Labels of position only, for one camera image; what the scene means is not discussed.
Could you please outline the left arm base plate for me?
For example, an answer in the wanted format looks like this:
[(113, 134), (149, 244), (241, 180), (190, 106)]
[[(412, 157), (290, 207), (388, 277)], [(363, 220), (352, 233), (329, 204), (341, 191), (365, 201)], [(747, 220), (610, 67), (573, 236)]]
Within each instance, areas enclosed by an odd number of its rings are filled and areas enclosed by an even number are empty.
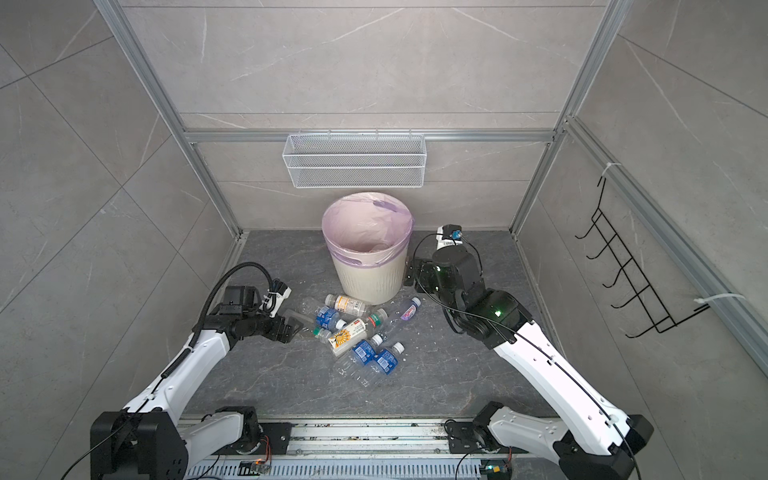
[(293, 425), (289, 422), (261, 423), (254, 434), (244, 434), (234, 444), (226, 445), (213, 453), (216, 455), (286, 455)]

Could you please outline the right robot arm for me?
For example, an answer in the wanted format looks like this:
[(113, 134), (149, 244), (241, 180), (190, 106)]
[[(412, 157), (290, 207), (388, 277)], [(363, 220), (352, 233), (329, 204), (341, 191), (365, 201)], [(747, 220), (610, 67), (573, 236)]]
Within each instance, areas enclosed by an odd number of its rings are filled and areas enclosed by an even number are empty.
[(510, 293), (486, 286), (476, 250), (441, 240), (428, 259), (413, 257), (406, 282), (443, 310), (449, 326), (509, 363), (555, 411), (524, 415), (491, 402), (473, 428), (484, 450), (513, 447), (559, 466), (569, 479), (628, 479), (641, 474), (637, 454), (654, 428), (601, 395), (548, 341)]

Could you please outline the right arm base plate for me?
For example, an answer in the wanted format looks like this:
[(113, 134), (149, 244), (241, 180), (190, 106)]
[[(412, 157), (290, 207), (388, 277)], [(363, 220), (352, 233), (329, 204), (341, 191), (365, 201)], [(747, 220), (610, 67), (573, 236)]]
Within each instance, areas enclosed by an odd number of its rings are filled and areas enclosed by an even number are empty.
[(449, 451), (452, 454), (465, 454), (472, 451), (481, 453), (496, 453), (499, 444), (492, 438), (484, 427), (473, 422), (460, 422), (448, 419), (443, 423), (444, 432), (448, 438)]

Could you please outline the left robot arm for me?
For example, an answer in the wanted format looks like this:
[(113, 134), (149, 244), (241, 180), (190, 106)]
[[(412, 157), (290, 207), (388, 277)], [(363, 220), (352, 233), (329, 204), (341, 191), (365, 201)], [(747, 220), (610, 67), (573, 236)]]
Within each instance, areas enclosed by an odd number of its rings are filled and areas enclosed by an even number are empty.
[(206, 306), (199, 332), (173, 361), (121, 410), (105, 412), (90, 430), (94, 479), (182, 479), (190, 466), (219, 452), (250, 454), (266, 447), (252, 407), (222, 407), (182, 428), (187, 404), (236, 343), (251, 336), (288, 343), (300, 326), (280, 315), (290, 288), (276, 280), (263, 301), (253, 287), (226, 288), (221, 303)]

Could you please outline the Ganten purple label bottle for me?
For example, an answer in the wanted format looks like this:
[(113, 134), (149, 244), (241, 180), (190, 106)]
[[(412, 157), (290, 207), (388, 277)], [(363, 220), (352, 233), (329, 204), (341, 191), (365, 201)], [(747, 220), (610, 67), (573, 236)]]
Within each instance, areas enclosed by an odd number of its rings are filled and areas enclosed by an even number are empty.
[(392, 337), (407, 325), (416, 315), (422, 301), (419, 297), (406, 298), (393, 310), (388, 312), (388, 318), (382, 325), (380, 333), (386, 337)]

